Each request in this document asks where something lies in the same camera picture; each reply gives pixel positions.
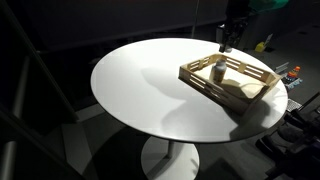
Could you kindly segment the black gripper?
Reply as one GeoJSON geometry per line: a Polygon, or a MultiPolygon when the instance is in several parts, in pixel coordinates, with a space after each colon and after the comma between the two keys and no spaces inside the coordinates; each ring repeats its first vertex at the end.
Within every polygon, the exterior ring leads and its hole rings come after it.
{"type": "Polygon", "coordinates": [[[222,30],[221,42],[225,45],[237,45],[247,25],[246,17],[227,19],[219,26],[222,30]]]}

